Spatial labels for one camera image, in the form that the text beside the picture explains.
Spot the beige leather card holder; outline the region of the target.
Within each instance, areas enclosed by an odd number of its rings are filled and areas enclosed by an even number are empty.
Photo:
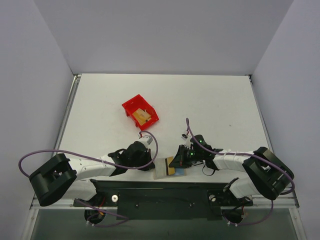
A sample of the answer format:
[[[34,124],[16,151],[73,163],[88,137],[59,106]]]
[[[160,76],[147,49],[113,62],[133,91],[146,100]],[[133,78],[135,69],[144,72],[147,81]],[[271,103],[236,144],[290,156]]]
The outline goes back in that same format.
[[[174,157],[157,158],[154,161],[155,169],[154,176],[155,180],[182,177],[186,175],[184,168],[169,167],[169,164],[173,161]]]

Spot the red plastic bin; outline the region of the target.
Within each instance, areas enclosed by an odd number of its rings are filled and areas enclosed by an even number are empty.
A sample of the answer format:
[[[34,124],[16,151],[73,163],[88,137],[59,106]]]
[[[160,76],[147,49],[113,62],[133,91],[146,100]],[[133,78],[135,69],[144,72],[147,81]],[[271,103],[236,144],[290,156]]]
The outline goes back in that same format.
[[[141,131],[148,129],[159,120],[156,110],[140,94],[127,100],[122,107],[126,116],[131,118]]]

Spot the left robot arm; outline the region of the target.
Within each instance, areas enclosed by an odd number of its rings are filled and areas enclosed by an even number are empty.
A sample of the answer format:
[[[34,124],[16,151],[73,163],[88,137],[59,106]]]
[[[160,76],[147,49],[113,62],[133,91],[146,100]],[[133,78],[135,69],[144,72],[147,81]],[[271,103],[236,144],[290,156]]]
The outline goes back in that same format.
[[[151,139],[142,137],[130,144],[99,158],[75,154],[68,158],[70,151],[56,154],[29,177],[40,206],[50,206],[63,198],[77,198],[92,206],[99,205],[103,193],[97,190],[92,180],[96,177],[113,177],[127,170],[149,171],[155,168],[151,156]]]

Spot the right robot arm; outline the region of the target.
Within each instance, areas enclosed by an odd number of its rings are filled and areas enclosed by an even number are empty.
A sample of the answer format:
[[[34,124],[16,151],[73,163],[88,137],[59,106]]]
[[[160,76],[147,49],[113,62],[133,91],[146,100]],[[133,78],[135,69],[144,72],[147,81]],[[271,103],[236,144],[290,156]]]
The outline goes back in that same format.
[[[211,147],[201,134],[183,137],[186,143],[178,147],[168,167],[185,169],[202,163],[213,172],[231,170],[247,174],[246,178],[235,178],[225,186],[223,198],[230,205],[252,195],[262,195],[274,201],[278,196],[287,194],[285,189],[293,183],[294,173],[266,147],[232,152]]]

